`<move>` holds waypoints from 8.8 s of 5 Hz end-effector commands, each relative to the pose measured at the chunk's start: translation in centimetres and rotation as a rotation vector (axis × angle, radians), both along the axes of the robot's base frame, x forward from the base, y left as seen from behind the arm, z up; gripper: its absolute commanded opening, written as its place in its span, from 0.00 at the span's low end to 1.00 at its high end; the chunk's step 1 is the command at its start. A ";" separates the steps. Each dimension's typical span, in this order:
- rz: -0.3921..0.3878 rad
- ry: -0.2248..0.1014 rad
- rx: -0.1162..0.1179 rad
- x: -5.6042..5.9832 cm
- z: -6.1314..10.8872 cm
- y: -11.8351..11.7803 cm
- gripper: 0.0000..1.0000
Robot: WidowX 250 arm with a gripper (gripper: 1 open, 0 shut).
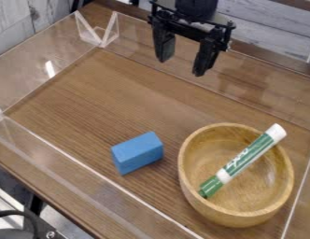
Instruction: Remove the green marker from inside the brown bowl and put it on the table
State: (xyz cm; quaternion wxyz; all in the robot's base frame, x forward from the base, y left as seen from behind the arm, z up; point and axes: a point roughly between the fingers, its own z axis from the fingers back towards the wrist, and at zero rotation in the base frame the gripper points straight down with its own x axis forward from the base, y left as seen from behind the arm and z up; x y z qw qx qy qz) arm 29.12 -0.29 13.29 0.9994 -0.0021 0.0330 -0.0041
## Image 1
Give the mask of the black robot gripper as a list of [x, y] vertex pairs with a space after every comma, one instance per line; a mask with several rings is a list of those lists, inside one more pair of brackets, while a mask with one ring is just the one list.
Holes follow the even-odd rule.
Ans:
[[[219, 0], [148, 0], [148, 2], [151, 19], [166, 21], [179, 35], [195, 41], [204, 38], [192, 67], [192, 74], [202, 77], [214, 66], [219, 50], [230, 49], [236, 23], [218, 12]], [[155, 55], [163, 63], [174, 56], [176, 37], [162, 27], [152, 29], [152, 37]]]

